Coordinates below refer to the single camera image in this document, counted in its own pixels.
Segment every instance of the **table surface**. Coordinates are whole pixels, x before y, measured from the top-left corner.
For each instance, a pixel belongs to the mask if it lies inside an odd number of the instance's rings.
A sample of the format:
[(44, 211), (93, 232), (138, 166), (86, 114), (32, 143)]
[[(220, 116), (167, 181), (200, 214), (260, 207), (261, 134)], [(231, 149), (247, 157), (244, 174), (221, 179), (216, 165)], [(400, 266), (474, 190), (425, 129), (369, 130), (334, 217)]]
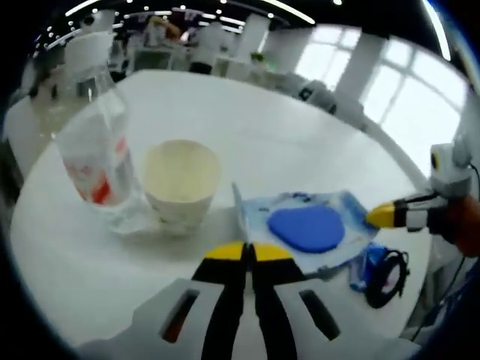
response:
[[(189, 139), (219, 155), (223, 177), (195, 237), (118, 238), (78, 197), (57, 148), (46, 149), (22, 189), (10, 240), (36, 305), (72, 346), (126, 329), (134, 309), (146, 299), (176, 278), (189, 278), (206, 251), (238, 238), (232, 181), (246, 199), (284, 191), (348, 190), (368, 209), (415, 190), (370, 137), (281, 94), (228, 79), (167, 71), (136, 73), (119, 88), (130, 107), (127, 137), (137, 166), (152, 146)], [(374, 310), (363, 295), (350, 290), (347, 271), (329, 284), (339, 296), (354, 299), (365, 326), (397, 337), (419, 298), (431, 237), (400, 229), (385, 230), (376, 240), (409, 252), (411, 275), (402, 298)], [(234, 358), (245, 358), (246, 351), (255, 359), (265, 358), (252, 314), (241, 322)]]

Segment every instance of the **blue plastic item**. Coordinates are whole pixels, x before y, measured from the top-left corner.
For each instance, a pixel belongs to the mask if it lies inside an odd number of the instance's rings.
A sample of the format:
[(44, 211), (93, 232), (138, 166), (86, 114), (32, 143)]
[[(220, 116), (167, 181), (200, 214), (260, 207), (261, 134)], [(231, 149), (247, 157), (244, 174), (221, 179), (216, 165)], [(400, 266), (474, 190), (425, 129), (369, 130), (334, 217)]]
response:
[(309, 254), (335, 249), (345, 236), (340, 214), (323, 205), (277, 210), (268, 219), (268, 228), (292, 248)]

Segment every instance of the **paper cup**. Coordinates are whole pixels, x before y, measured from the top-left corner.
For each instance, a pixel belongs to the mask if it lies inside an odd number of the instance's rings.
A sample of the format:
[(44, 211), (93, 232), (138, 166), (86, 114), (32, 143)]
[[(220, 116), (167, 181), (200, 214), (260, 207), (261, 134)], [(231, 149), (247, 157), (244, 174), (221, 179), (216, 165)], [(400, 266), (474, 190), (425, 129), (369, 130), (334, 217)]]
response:
[(221, 178), (217, 155), (198, 142), (167, 141), (148, 152), (143, 188), (163, 231), (189, 236), (209, 211)]

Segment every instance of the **plastic bottle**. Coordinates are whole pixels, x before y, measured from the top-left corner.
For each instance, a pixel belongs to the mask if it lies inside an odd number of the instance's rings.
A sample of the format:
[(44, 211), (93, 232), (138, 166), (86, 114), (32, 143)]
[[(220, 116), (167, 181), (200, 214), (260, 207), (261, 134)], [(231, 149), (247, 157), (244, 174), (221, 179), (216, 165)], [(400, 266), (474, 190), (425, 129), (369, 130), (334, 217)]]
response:
[(61, 101), (69, 119), (55, 141), (83, 200), (115, 233), (132, 233), (150, 214), (127, 144), (128, 108), (107, 67), (112, 42), (112, 34), (95, 32), (67, 45)]

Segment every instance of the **background table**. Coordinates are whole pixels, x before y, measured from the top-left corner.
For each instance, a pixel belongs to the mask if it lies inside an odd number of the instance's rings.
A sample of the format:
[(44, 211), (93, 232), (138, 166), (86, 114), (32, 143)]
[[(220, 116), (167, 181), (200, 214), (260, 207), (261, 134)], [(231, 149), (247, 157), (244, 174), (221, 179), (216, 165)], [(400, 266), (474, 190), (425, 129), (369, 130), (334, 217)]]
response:
[[(375, 141), (292, 98), (212, 76), (162, 71), (137, 73), (119, 88), (131, 111), (128, 140), (135, 164), (164, 140), (196, 140), (219, 155), (223, 178), (195, 238), (117, 238), (78, 197), (56, 147), (46, 149), (22, 189), (10, 240), (38, 309), (72, 346), (127, 328), (142, 302), (175, 278), (189, 278), (215, 245), (237, 239), (232, 181), (246, 199), (349, 190), (367, 208), (414, 191)], [(411, 275), (402, 298), (374, 310), (350, 290), (347, 271), (329, 284), (354, 299), (365, 326), (397, 337), (419, 297), (431, 240), (426, 233), (386, 230), (377, 241), (409, 252)], [(262, 347), (255, 316), (246, 313), (234, 357), (261, 359)]]

